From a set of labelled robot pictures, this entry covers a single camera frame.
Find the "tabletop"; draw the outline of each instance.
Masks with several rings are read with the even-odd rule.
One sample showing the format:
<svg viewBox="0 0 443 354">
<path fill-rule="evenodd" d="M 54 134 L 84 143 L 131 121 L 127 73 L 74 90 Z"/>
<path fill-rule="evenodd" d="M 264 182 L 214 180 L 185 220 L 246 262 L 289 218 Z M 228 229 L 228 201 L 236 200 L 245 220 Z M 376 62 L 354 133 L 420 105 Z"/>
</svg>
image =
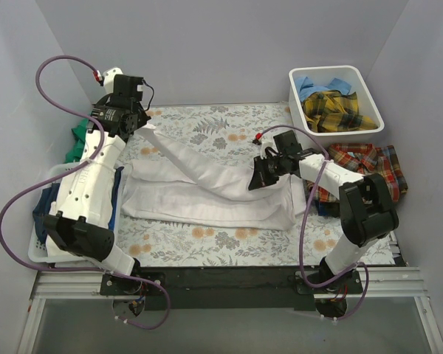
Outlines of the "tabletop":
<svg viewBox="0 0 443 354">
<path fill-rule="evenodd" d="M 253 157 L 259 153 L 259 147 L 251 142 L 253 137 L 270 126 L 292 124 L 286 103 L 171 106 L 153 108 L 148 115 L 150 123 L 166 136 L 228 166 L 252 166 Z M 165 157 L 135 135 L 120 155 L 120 162 L 127 167 L 132 159 Z M 317 265 L 342 234 L 340 219 L 319 216 L 314 209 L 309 213 L 304 238 L 306 265 Z M 298 264 L 300 224 L 301 216 L 288 231 L 228 229 L 122 214 L 117 244 L 142 266 L 150 267 L 294 266 Z M 379 240 L 362 261 L 394 264 L 388 239 Z"/>
</svg>

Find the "white basket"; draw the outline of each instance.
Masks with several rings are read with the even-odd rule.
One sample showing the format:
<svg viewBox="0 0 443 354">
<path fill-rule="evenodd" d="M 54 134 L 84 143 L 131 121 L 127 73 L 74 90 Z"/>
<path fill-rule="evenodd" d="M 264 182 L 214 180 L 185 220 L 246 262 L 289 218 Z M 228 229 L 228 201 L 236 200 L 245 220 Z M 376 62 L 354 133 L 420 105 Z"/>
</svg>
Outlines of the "white basket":
<svg viewBox="0 0 443 354">
<path fill-rule="evenodd" d="M 303 114 L 301 101 L 298 97 L 298 91 L 294 84 L 294 80 L 302 76 L 309 77 L 315 85 L 319 86 L 327 86 L 335 77 L 349 83 L 351 85 L 351 93 L 357 93 L 360 114 L 369 116 L 376 123 L 377 129 L 372 129 L 369 131 L 345 131 L 337 133 L 316 133 L 311 131 L 307 125 L 305 115 Z M 307 133 L 315 137 L 325 148 L 338 142 L 370 142 L 370 140 L 374 137 L 374 134 L 377 134 L 384 129 L 384 122 L 382 121 L 382 117 L 377 110 L 376 104 L 369 93 L 360 71 L 354 66 L 342 65 L 319 66 L 315 68 L 297 68 L 290 71 L 289 79 L 289 107 L 294 126 L 304 129 Z M 300 132 L 296 132 L 296 134 L 298 141 L 302 144 L 302 148 L 307 149 L 317 147 L 317 145 L 304 134 Z"/>
<path fill-rule="evenodd" d="M 79 165 L 79 162 L 73 162 L 70 164 L 58 164 L 51 168 L 49 170 L 47 176 L 45 179 L 52 178 L 54 176 L 60 175 L 61 173 L 64 173 L 73 167 L 76 167 Z M 114 235 L 115 235 L 115 242 L 117 242 L 118 237 L 118 227 L 120 224 L 120 210 L 121 210 L 121 195 L 122 195 L 122 184 L 123 179 L 120 182 L 120 185 L 118 186 L 118 194 L 117 194 L 117 211 L 115 213 L 115 225 L 114 225 Z M 30 246 L 28 247 L 28 257 L 33 261 L 37 263 L 60 263 L 60 262 L 75 262 L 75 261 L 85 261 L 82 257 L 74 256 L 72 254 L 69 255 L 61 255 L 61 256 L 48 256 L 47 250 L 46 250 L 46 244 L 42 244 L 39 242 L 38 237 L 36 236 L 35 231 L 35 225 L 33 224 L 33 228 L 31 231 L 31 240 L 30 240 Z"/>
</svg>

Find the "white wall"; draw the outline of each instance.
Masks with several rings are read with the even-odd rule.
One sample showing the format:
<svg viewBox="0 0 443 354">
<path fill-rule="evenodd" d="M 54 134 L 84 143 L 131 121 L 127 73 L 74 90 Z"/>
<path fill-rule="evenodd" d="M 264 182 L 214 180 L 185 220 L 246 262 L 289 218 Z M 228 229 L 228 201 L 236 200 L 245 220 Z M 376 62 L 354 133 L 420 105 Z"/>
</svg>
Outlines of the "white wall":
<svg viewBox="0 0 443 354">
<path fill-rule="evenodd" d="M 61 163 L 72 146 L 69 129 L 78 119 L 46 103 L 34 85 L 39 64 L 59 54 L 61 48 L 33 0 L 0 0 L 0 209 L 50 166 Z M 55 64 L 44 79 L 55 99 L 89 110 L 69 64 Z M 19 201 L 5 219 L 7 241 L 25 260 L 37 200 L 38 193 L 33 193 Z M 0 353 L 18 348 L 34 278 L 34 271 L 14 263 L 0 246 Z"/>
<path fill-rule="evenodd" d="M 408 2 L 367 81 L 409 186 L 400 248 L 422 270 L 443 335 L 443 1 Z"/>
<path fill-rule="evenodd" d="M 287 100 L 300 66 L 366 75 L 407 0 L 36 2 L 66 54 L 143 75 L 156 104 L 174 105 Z"/>
</svg>

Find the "dark blue cloth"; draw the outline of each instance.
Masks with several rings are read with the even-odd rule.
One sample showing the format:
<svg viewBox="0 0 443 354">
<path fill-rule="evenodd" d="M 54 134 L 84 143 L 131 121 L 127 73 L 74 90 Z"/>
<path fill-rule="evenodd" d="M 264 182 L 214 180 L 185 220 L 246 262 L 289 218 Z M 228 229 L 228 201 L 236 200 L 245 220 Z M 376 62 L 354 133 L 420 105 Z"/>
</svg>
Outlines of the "dark blue cloth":
<svg viewBox="0 0 443 354">
<path fill-rule="evenodd" d="M 60 183 L 53 183 L 51 187 L 47 187 L 41 191 L 38 205 L 32 211 L 32 218 L 35 220 L 35 231 L 39 242 L 45 243 L 47 231 L 44 228 L 44 216 L 49 214 L 51 203 L 56 201 L 59 192 Z"/>
<path fill-rule="evenodd" d="M 113 207 L 113 212 L 111 213 L 111 218 L 109 221 L 109 229 L 114 230 L 115 228 L 115 218 L 117 216 L 117 199 L 118 199 L 118 187 L 121 182 L 121 171 L 123 171 L 123 166 L 118 167 L 115 170 L 115 178 L 113 183 L 113 189 L 111 190 L 111 206 Z"/>
</svg>

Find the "black bracket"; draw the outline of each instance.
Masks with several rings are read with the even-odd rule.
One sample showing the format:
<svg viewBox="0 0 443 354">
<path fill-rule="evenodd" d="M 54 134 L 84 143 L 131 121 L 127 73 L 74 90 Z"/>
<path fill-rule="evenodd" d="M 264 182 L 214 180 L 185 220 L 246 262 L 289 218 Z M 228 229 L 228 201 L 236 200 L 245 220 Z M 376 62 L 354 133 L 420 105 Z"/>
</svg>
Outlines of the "black bracket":
<svg viewBox="0 0 443 354">
<path fill-rule="evenodd" d="M 158 282 L 162 287 L 165 287 L 165 275 L 162 272 L 143 272 L 139 275 L 139 277 L 150 280 L 152 282 Z M 145 287 L 146 296 L 162 295 L 161 290 L 159 290 L 155 286 L 146 286 L 145 283 L 143 283 L 142 285 Z M 108 273 L 105 273 L 102 276 L 102 282 L 100 284 L 100 295 L 128 296 L 132 294 L 134 294 L 135 296 L 140 295 L 140 282 L 115 277 Z"/>
<path fill-rule="evenodd" d="M 318 274 L 318 270 L 312 269 L 311 271 L 306 271 L 306 275 L 309 277 Z M 301 273 L 298 271 L 295 273 L 295 277 L 298 280 L 297 292 L 300 295 L 315 295 L 315 294 L 331 294 L 327 288 L 310 288 L 301 278 Z M 341 283 L 341 286 L 346 285 L 348 287 L 348 294 L 362 294 L 363 284 L 361 284 L 360 274 L 358 271 L 353 270 L 350 277 L 345 277 Z"/>
<path fill-rule="evenodd" d="M 298 143 L 293 131 L 274 136 L 275 146 L 278 152 L 273 149 L 266 149 L 266 159 L 260 156 L 254 158 L 254 171 L 248 190 L 272 186 L 276 184 L 280 176 L 287 173 L 301 177 L 298 162 L 316 153 L 313 149 L 303 149 Z"/>
</svg>

